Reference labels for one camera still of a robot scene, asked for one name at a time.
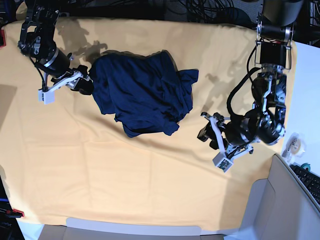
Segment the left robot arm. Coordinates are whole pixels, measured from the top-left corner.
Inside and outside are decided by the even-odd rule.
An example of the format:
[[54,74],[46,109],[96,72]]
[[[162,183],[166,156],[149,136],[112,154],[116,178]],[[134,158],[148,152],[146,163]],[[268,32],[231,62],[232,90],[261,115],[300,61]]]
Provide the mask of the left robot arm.
[[[208,120],[197,138],[210,147],[224,152],[231,159],[248,150],[251,143],[276,144],[285,135],[286,71],[292,68],[294,22],[303,6],[302,0],[265,0],[257,18],[255,47],[250,57],[259,61],[247,68],[246,75],[229,94],[226,107],[230,120],[215,113],[202,112]],[[251,82],[254,98],[252,109],[240,115],[232,109],[232,99],[246,83]]]

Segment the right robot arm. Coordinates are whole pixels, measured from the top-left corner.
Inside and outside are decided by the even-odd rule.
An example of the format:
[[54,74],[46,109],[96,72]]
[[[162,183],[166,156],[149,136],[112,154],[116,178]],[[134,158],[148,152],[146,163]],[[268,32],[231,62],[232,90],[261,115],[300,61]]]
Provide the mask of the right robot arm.
[[60,10],[68,0],[26,0],[27,12],[21,25],[18,47],[41,76],[42,94],[67,86],[82,95],[91,95],[94,84],[88,68],[70,68],[72,54],[65,55],[56,45],[54,34]]

